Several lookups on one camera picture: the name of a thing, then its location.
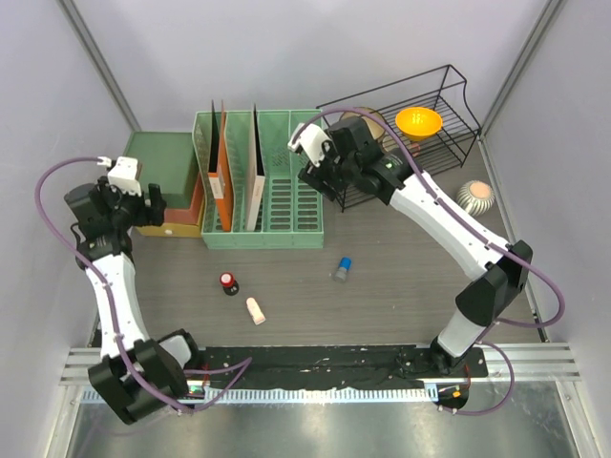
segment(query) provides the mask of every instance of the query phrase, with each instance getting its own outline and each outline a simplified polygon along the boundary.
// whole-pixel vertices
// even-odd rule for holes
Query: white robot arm
[[[305,153],[309,159],[299,174],[302,181],[330,199],[349,185],[376,196],[431,234],[471,280],[456,297],[458,309],[452,319],[431,345],[439,370],[450,373],[523,289],[527,271],[491,250],[437,200],[441,198],[488,243],[506,247],[527,261],[533,256],[530,246],[523,241],[510,245],[486,229],[448,198],[428,173],[420,171],[427,185],[437,193],[434,198],[398,149],[389,155],[382,152],[362,118],[345,118],[326,130],[309,124],[295,138],[300,130],[301,126],[291,137],[288,148],[297,154]]]
[[[148,198],[137,181],[138,162],[120,157],[117,161],[101,158],[108,175],[97,183],[78,186],[64,200],[76,217],[84,240],[77,250],[107,280],[115,302],[116,321],[105,285],[97,274],[79,260],[92,283],[101,322],[102,362],[89,369],[95,390],[126,424],[136,422],[165,403],[142,389],[119,355],[114,329],[136,370],[166,396],[177,399],[188,392],[184,368],[199,366],[200,353],[191,336],[180,329],[158,341],[149,337],[137,302],[132,259],[132,226],[161,225],[166,204],[157,185],[149,185]]]

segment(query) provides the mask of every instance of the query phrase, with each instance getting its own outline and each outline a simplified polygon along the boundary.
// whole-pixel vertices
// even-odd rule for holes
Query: cable
[[[405,146],[405,144],[403,143],[403,141],[401,141],[399,136],[394,132],[393,129],[390,128],[390,126],[386,122],[382,122],[380,119],[375,117],[373,114],[368,113],[367,111],[361,110],[361,109],[358,109],[358,108],[331,108],[329,110],[321,111],[320,113],[318,113],[317,115],[313,116],[311,119],[306,121],[305,124],[300,129],[298,129],[297,132],[295,133],[295,135],[291,138],[291,143],[294,143],[296,141],[296,139],[299,138],[299,135],[302,134],[302,132],[306,129],[306,127],[308,125],[310,125],[313,122],[317,121],[321,117],[324,117],[326,115],[333,115],[333,114],[346,113],[346,112],[355,113],[357,115],[366,117],[367,119],[370,119],[371,121],[373,121],[374,123],[376,123],[377,125],[382,127],[385,130],[385,132],[388,135],[390,135],[390,137],[397,144],[397,146],[399,147],[399,149],[401,150],[401,152],[405,156],[406,160],[408,161],[411,169],[413,170],[413,173],[417,176],[417,178],[420,181],[420,183],[424,186],[424,188],[426,189],[427,193],[429,195],[431,195],[431,197],[434,199],[435,202],[437,202],[439,205],[441,205],[441,207],[444,210],[446,210],[446,212],[456,222],[458,222],[462,227],[464,227],[476,239],[478,239],[482,243],[484,243],[484,245],[492,248],[497,253],[505,256],[506,258],[509,258],[510,260],[515,262],[516,264],[520,265],[521,267],[525,268],[526,270],[532,272],[537,277],[542,279],[545,283],[547,283],[547,285],[552,289],[552,291],[554,291],[554,293],[556,294],[556,297],[558,298],[558,312],[556,313],[556,315],[552,319],[548,320],[547,322],[541,322],[541,323],[523,323],[523,322],[516,322],[514,320],[508,320],[508,319],[505,319],[505,318],[497,319],[499,322],[507,323],[507,324],[511,324],[513,326],[519,326],[519,327],[542,328],[542,327],[545,327],[545,326],[550,326],[552,324],[555,324],[555,323],[557,323],[562,318],[562,316],[564,315],[564,310],[566,308],[566,303],[565,303],[564,295],[562,295],[562,292],[560,291],[560,288],[552,281],[552,279],[550,279],[547,275],[545,275],[543,272],[541,272],[538,268],[534,267],[530,262],[527,262],[526,260],[523,260],[522,258],[519,258],[518,256],[514,255],[513,253],[510,253],[504,247],[500,247],[500,246],[490,242],[484,236],[479,234],[471,226],[471,224],[469,224],[462,217],[460,217],[460,215],[458,215],[450,207],[450,205],[448,205],[448,203],[446,201],[444,201],[442,198],[439,197],[439,195],[435,192],[435,190],[432,188],[432,186],[425,180],[424,176],[422,175],[422,172],[420,172],[420,169],[418,168],[415,160],[411,156],[410,152],[408,151],[408,149]]]
[[[78,248],[78,245],[80,245],[80,236],[78,235],[78,233],[74,230],[74,228],[78,226],[78,223],[74,223],[70,226],[70,232],[73,233],[74,236],[74,240],[76,240],[76,248]]]
[[[218,396],[216,396],[211,402],[206,403],[206,404],[201,405],[201,406],[198,406],[196,408],[191,408],[191,407],[185,406],[185,405],[181,404],[180,402],[178,402],[176,399],[173,399],[173,398],[167,396],[166,394],[162,393],[157,388],[155,388],[154,386],[149,384],[144,379],[144,377],[142,377],[142,375],[140,375],[140,373],[137,371],[137,369],[134,367],[134,364],[130,360],[130,357],[127,354],[127,351],[125,349],[125,345],[123,344],[123,340],[122,340],[123,336],[122,336],[122,334],[120,332],[120,328],[119,328],[119,324],[118,324],[118,315],[117,315],[117,312],[116,312],[115,296],[113,295],[113,291],[111,289],[111,285],[107,282],[106,278],[99,271],[99,269],[97,267],[95,267],[95,265],[90,260],[85,258],[81,253],[79,253],[78,250],[73,248],[72,245],[70,244],[70,242],[57,230],[57,228],[55,227],[55,225],[52,223],[51,219],[47,215],[47,212],[45,211],[44,206],[42,204],[42,197],[41,197],[41,195],[42,195],[42,186],[44,185],[44,183],[47,180],[47,178],[49,178],[57,170],[59,170],[59,169],[61,169],[63,167],[66,167],[67,165],[72,165],[72,164],[76,164],[76,163],[79,163],[79,162],[99,162],[99,159],[97,157],[75,157],[75,158],[72,158],[72,159],[67,159],[67,160],[64,160],[64,161],[61,161],[61,162],[55,164],[48,171],[46,171],[42,175],[42,177],[40,177],[40,179],[38,179],[38,182],[36,183],[36,188],[34,189],[34,202],[36,204],[36,209],[38,210],[38,214],[40,215],[42,220],[45,222],[45,224],[47,225],[49,230],[52,232],[52,234],[71,253],[73,253],[74,256],[77,259],[79,259],[87,268],[89,268],[92,272],[94,272],[95,276],[98,277],[100,282],[102,283],[102,285],[104,287],[104,290],[106,291],[106,296],[108,298],[108,304],[109,304],[110,312],[111,312],[111,322],[113,324],[113,332],[115,332],[116,346],[118,348],[121,360],[125,364],[125,367],[127,368],[127,371],[132,375],[132,377],[134,377],[134,380],[136,380],[136,382],[145,391],[147,391],[149,394],[151,394],[155,398],[159,399],[160,401],[164,402],[168,406],[171,406],[171,407],[175,408],[178,411],[185,412],[185,413],[193,413],[193,412],[204,410],[204,409],[210,407],[224,393],[226,393],[227,390],[231,389],[231,387],[240,379],[242,374],[245,372],[246,368],[250,365],[250,363],[252,361],[252,358],[246,358],[241,363],[236,364],[236,366],[235,366],[236,368],[237,367],[241,367],[242,368],[240,370],[240,372],[238,372],[237,376],[234,377],[233,380],[231,382],[229,382],[229,384],[227,384],[227,386],[221,391],[221,393]],[[228,372],[230,370],[231,369],[229,367],[227,367],[227,368],[223,369],[223,372]]]
[[[444,391],[448,391],[449,389],[456,389],[456,390],[468,390],[469,388],[471,388],[471,373],[469,372],[469,366],[467,364],[465,364],[465,375],[467,376],[467,384],[466,385],[450,385],[450,386],[446,386],[445,388],[441,388],[439,390],[437,390],[438,393],[443,393]]]
[[[242,367],[243,361],[241,363],[237,363],[234,365],[230,365],[229,367],[224,367],[222,369],[185,369],[184,375],[217,375],[217,374],[226,374],[227,372],[233,372],[236,369]]]
[[[444,411],[450,412],[451,414],[454,414],[454,415],[464,415],[466,417],[479,417],[481,415],[487,415],[489,413],[496,412],[501,407],[505,406],[505,403],[507,403],[507,401],[509,401],[509,398],[511,398],[512,393],[514,392],[514,387],[516,385],[516,374],[514,373],[514,367],[512,366],[511,362],[509,361],[509,357],[507,356],[507,354],[505,354],[505,352],[499,346],[496,346],[494,343],[481,342],[481,344],[487,345],[490,348],[493,348],[500,354],[503,360],[505,360],[505,364],[507,365],[507,369],[509,370],[509,388],[507,389],[507,393],[505,393],[505,396],[503,397],[503,399],[501,399],[500,402],[494,407],[485,408],[483,410],[475,410],[475,411],[472,411],[472,410],[465,411],[465,410],[451,409],[449,407],[443,407]]]
[[[116,204],[115,204],[115,209],[117,209],[121,205],[121,202],[123,201],[123,193],[121,193],[121,190],[118,189],[118,186],[116,186],[115,184],[109,185],[109,188],[111,189],[111,191],[114,190],[113,192],[118,194],[118,200],[116,201]]]

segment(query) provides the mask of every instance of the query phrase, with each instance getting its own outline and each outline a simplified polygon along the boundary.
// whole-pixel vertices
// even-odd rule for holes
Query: orange bowl
[[[443,127],[438,112],[425,107],[409,107],[394,119],[397,127],[412,141],[421,141],[435,135]]]

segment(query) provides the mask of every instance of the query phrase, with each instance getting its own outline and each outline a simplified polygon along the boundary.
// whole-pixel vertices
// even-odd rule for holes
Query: blue bottle cap
[[[351,265],[352,260],[350,258],[342,258],[342,260],[340,260],[340,267],[344,267],[346,270],[350,270]]]

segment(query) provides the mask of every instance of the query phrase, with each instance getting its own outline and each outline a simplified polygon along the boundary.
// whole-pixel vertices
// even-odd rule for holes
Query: black mounting plate
[[[427,347],[416,345],[211,346],[200,351],[210,369],[252,357],[250,367],[234,385],[242,389],[406,389],[423,387],[419,379],[465,377],[463,367],[441,375],[432,366],[429,353]],[[472,378],[488,376],[481,348],[469,350],[464,361]],[[234,375],[211,376],[210,384],[224,387]]]

